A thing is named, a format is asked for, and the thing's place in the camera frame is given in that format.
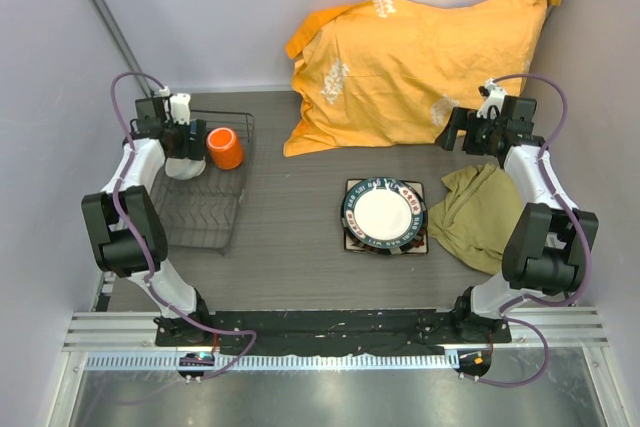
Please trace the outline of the orange cup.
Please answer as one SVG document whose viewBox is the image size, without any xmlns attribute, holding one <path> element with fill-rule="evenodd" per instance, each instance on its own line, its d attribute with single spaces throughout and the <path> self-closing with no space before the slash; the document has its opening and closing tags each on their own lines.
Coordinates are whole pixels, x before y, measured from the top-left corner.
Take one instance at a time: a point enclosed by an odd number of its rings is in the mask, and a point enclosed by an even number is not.
<svg viewBox="0 0 640 427">
<path fill-rule="evenodd" d="M 244 149 L 235 130 L 219 127 L 208 133 L 206 147 L 214 164 L 222 170 L 233 170 L 244 161 Z"/>
</svg>

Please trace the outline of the white ribbed bowl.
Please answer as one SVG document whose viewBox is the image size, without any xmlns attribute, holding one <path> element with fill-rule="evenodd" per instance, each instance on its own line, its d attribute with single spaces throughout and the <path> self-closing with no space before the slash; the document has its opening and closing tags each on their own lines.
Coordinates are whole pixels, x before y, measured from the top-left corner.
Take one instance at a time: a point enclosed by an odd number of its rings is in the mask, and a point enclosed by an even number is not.
<svg viewBox="0 0 640 427">
<path fill-rule="evenodd" d="M 205 160 L 168 158 L 164 164 L 165 174 L 176 180 L 186 181 L 200 176 L 206 168 Z"/>
</svg>

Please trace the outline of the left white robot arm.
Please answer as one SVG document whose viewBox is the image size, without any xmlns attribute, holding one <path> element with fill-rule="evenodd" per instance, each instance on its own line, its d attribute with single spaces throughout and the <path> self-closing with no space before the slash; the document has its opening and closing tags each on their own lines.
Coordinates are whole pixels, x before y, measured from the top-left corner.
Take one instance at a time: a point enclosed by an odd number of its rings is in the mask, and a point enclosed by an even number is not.
<svg viewBox="0 0 640 427">
<path fill-rule="evenodd" d="M 168 236 L 151 199 L 160 173 L 172 180 L 199 177 L 206 167 L 206 123 L 192 117 L 179 93 L 136 102 L 125 127 L 122 159 L 108 183 L 81 201 L 97 266 L 137 285 L 157 306 L 160 345 L 200 346 L 213 322 L 199 292 L 169 260 Z"/>
</svg>

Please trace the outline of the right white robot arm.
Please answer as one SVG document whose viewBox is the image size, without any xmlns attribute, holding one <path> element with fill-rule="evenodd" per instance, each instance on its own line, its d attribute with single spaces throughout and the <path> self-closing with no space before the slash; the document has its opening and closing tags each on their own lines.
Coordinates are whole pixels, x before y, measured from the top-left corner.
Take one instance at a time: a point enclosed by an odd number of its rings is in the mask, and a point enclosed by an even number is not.
<svg viewBox="0 0 640 427">
<path fill-rule="evenodd" d="M 495 157 L 525 203 L 500 272 L 468 288 L 449 314 L 453 333 L 465 342 L 506 328 L 506 313 L 526 301 L 569 305 L 590 279 L 599 221 L 562 189 L 548 142 L 533 132 L 536 107 L 533 99 L 489 95 L 478 111 L 454 108 L 436 139 L 439 147 L 452 150 L 462 133 L 463 151 Z"/>
</svg>

